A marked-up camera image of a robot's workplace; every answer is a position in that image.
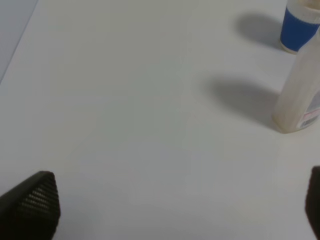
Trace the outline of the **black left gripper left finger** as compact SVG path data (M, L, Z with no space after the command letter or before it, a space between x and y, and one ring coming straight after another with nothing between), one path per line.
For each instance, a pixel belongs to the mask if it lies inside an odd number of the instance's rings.
M40 171L0 197L0 238L52 240L60 217L55 175Z

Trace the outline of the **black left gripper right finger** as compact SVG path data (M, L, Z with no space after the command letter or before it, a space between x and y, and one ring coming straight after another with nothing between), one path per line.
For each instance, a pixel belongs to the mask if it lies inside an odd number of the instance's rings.
M317 239L320 238L320 167L315 166L311 171L306 200L305 212L309 224Z

